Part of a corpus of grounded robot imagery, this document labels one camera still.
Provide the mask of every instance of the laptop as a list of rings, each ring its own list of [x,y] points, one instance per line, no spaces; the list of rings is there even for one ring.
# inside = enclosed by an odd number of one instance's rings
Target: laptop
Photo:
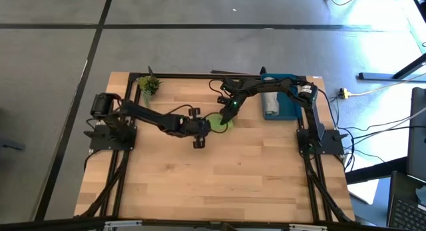
[[[414,88],[411,115],[426,107],[426,89]],[[426,112],[410,120],[410,126],[426,126]],[[389,192],[387,226],[426,231],[426,206],[419,203],[416,189],[426,186],[426,128],[410,128],[407,174],[393,171]]]

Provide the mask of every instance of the blue box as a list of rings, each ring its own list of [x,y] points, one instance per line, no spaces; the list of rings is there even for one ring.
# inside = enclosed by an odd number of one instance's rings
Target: blue box
[[[263,75],[260,76],[260,78],[262,80],[264,80],[266,77],[271,77],[271,78],[274,78],[274,79],[277,79],[277,80],[282,79],[282,78],[286,78],[286,77],[290,77],[292,79],[297,79],[292,74],[263,74]],[[292,87],[291,90],[292,90],[293,94],[295,94],[296,96],[298,95],[298,88],[297,87]],[[265,98],[262,94],[260,96],[261,96],[261,99],[262,99],[262,112],[263,112],[263,115],[264,115],[264,119],[266,119],[266,120],[297,120],[298,118],[302,117],[302,110],[300,108],[300,105],[293,102],[283,92],[277,93],[277,101],[280,104],[280,113],[276,116],[266,115]]]

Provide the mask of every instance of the wooden tabletop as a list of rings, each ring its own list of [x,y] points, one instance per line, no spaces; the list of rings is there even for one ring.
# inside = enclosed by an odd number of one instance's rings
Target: wooden tabletop
[[[106,91],[124,96],[128,73],[111,73]],[[325,90],[321,77],[307,77]],[[208,79],[161,79],[151,109],[167,113],[183,105],[201,115],[223,105],[208,88]],[[219,88],[220,82],[212,86]],[[326,128],[332,121],[323,95],[318,113]],[[187,109],[176,111],[188,115]],[[168,136],[157,127],[136,122],[138,134],[126,173],[121,218],[312,222],[303,159],[298,154],[296,121],[264,120],[260,95],[248,98],[234,118],[234,128],[211,132],[206,148],[193,149],[192,137]],[[75,214],[84,212],[104,188],[111,151],[87,164]],[[336,157],[322,155],[327,189],[345,214],[354,219],[345,174]],[[111,213],[114,190],[109,202]],[[320,217],[324,219],[317,191]]]

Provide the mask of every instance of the gray floor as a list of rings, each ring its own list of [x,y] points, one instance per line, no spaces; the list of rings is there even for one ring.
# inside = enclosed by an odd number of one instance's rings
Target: gray floor
[[[97,23],[104,2],[0,0],[0,23]],[[83,135],[85,120],[110,72],[146,72],[150,65],[158,73],[211,69],[257,73],[266,66],[271,73],[322,76],[333,96],[340,87],[360,93],[386,85],[361,82],[355,76],[363,71],[393,73],[421,54],[396,0],[355,0],[345,7],[323,0],[113,0],[106,21],[369,25],[377,32],[105,30],[48,219],[73,215],[89,144]],[[2,223],[31,219],[93,34],[93,30],[0,30],[0,135],[27,145],[23,152],[0,152],[0,179],[5,184],[0,190]],[[366,127],[408,116],[415,86],[426,87],[404,84],[340,102],[340,125]],[[389,132],[357,148],[391,160],[406,154],[406,137],[406,130]]]

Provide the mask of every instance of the keyboard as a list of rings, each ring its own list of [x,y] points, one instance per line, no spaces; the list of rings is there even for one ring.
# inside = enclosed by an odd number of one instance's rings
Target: keyboard
[[[412,231],[426,231],[426,208],[415,202],[394,197],[389,227]]]

